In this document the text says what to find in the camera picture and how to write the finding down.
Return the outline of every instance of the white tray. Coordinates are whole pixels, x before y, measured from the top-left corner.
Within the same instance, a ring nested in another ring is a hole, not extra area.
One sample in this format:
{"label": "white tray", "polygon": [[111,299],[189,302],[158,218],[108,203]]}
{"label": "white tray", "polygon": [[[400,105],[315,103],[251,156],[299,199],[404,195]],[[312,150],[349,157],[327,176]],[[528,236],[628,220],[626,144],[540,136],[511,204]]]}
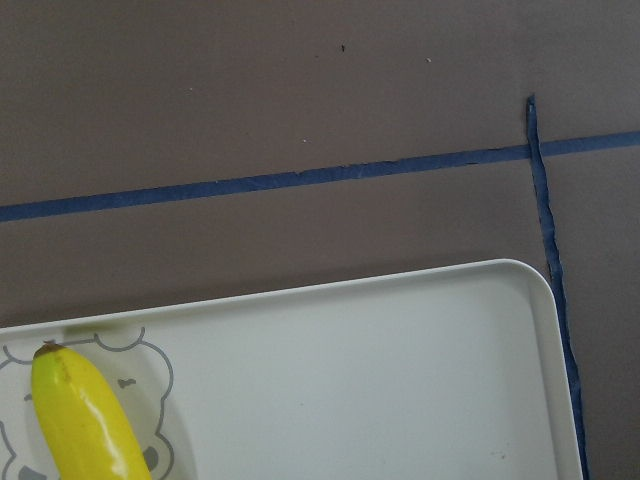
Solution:
{"label": "white tray", "polygon": [[58,478],[28,396],[50,339],[106,374],[156,480],[581,478],[553,298],[519,262],[0,330],[2,480]]}

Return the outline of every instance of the banana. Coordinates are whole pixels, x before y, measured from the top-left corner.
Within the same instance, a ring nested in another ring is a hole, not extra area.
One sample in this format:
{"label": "banana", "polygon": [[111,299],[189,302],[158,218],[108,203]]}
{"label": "banana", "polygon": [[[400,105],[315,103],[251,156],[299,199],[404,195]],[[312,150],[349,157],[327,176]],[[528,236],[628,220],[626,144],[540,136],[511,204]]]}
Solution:
{"label": "banana", "polygon": [[31,396],[62,480],[151,480],[118,399],[87,358],[42,346],[33,357]]}

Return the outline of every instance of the cartoon animal face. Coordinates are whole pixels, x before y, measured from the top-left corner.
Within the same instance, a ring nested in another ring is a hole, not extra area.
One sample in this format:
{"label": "cartoon animal face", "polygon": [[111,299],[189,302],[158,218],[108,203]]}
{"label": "cartoon animal face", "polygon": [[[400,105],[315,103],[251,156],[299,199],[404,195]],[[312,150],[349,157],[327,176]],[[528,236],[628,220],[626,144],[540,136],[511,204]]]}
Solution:
{"label": "cartoon animal face", "polygon": [[[153,479],[162,480],[174,460],[173,447],[161,433],[173,370],[164,352],[144,341],[143,336],[144,328],[137,339],[121,347],[109,346],[98,335],[61,344],[85,355],[103,373],[127,413]],[[3,352],[6,358],[0,352],[0,480],[57,480],[59,474],[31,400],[31,359],[14,355],[11,344],[4,345]]]}

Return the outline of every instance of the cartoon eyebrow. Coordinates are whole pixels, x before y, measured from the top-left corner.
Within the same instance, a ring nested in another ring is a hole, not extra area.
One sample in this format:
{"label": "cartoon eyebrow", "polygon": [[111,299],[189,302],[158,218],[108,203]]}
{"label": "cartoon eyebrow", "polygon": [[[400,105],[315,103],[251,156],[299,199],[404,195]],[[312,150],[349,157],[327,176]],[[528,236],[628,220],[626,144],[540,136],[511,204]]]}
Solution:
{"label": "cartoon eyebrow", "polygon": [[122,378],[118,379],[118,386],[120,388],[126,388],[129,385],[133,385],[136,383],[136,379],[135,378],[127,378],[126,380],[123,380]]}

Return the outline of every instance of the blue line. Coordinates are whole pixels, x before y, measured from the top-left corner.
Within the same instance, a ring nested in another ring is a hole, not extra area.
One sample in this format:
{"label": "blue line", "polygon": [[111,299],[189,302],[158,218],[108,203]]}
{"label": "blue line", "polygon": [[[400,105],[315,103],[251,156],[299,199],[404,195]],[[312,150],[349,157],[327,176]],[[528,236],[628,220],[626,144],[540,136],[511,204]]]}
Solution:
{"label": "blue line", "polygon": [[580,377],[569,338],[569,327],[567,324],[567,303],[564,293],[564,272],[560,262],[560,252],[556,244],[556,227],[551,212],[549,199],[549,186],[547,184],[547,172],[542,159],[540,138],[538,136],[538,114],[536,111],[535,96],[527,99],[527,138],[531,148],[531,170],[533,173],[533,183],[536,190],[538,202],[538,214],[540,216],[540,226],[542,227],[542,238],[544,249],[551,273],[551,290],[556,302],[558,311],[558,323],[560,335],[562,337],[562,348],[564,351],[564,361],[567,369],[569,381],[569,393],[571,395],[571,405],[573,407],[573,420],[576,427],[578,449],[580,451],[580,461],[582,466],[582,476],[584,480],[589,480],[589,468],[587,464],[587,454],[585,448],[585,432],[582,420],[582,397],[580,388]]}
{"label": "blue line", "polygon": [[446,153],[427,157],[407,158],[390,162],[363,163],[356,165],[317,168],[302,172],[286,172],[274,175],[259,175],[215,182],[191,183],[168,187],[105,193],[86,197],[63,198],[43,202],[0,206],[0,222],[27,218],[49,217],[69,213],[91,212],[113,208],[148,205],[152,203],[217,197],[234,193],[315,185],[340,180],[374,178],[400,173],[424,172],[440,168],[463,165],[524,160],[529,157],[526,145],[496,150]]}

